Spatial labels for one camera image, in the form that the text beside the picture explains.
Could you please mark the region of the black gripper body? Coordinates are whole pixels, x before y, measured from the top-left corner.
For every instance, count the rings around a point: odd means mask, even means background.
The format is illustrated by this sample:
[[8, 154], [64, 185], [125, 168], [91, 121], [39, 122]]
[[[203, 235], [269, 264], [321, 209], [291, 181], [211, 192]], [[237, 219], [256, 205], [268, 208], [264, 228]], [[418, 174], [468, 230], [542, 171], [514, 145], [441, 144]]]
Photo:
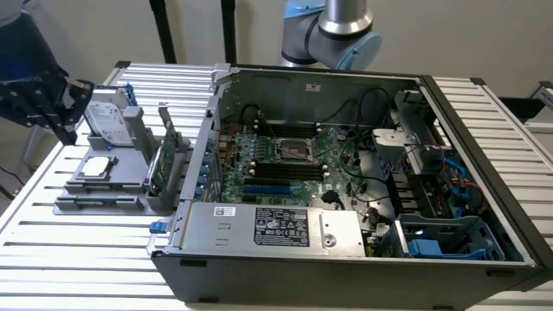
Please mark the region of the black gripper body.
[[1, 26], [1, 117], [23, 125], [61, 127], [67, 72], [25, 12]]

